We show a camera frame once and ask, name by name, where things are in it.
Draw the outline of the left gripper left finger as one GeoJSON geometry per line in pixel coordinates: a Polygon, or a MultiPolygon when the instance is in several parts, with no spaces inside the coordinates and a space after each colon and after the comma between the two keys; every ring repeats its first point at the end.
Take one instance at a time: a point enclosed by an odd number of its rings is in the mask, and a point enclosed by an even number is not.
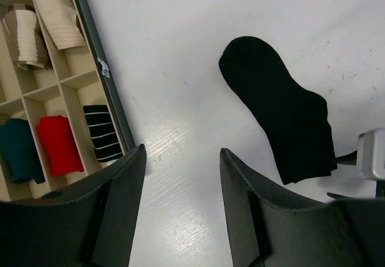
{"type": "Polygon", "coordinates": [[[2,266],[128,266],[146,172],[139,145],[40,198],[1,203],[2,266]]]}

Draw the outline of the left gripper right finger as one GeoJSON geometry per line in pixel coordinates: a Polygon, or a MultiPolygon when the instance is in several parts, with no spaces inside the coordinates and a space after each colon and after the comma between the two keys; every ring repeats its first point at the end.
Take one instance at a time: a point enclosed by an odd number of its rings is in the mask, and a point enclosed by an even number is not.
{"type": "Polygon", "coordinates": [[[384,199],[321,203],[220,152],[234,266],[383,266],[384,199]]]}

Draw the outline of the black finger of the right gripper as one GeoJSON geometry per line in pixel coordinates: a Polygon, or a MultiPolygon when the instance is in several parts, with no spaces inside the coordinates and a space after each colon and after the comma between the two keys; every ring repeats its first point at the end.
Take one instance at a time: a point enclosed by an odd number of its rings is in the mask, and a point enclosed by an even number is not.
{"type": "Polygon", "coordinates": [[[335,164],[356,166],[356,164],[357,164],[357,151],[353,151],[352,153],[349,153],[347,155],[343,155],[343,156],[334,158],[333,162],[335,164]]]}
{"type": "Polygon", "coordinates": [[[383,180],[376,181],[375,197],[371,197],[371,198],[348,197],[346,195],[336,194],[332,192],[328,192],[327,196],[334,200],[377,200],[377,199],[384,200],[384,181],[383,180]]]}

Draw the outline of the dark green patterned sock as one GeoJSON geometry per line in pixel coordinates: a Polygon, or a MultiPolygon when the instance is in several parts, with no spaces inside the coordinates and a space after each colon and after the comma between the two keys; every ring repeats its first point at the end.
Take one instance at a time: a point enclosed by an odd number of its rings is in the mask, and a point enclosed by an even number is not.
{"type": "Polygon", "coordinates": [[[45,182],[28,121],[11,118],[1,126],[1,153],[10,168],[11,182],[45,182]]]}

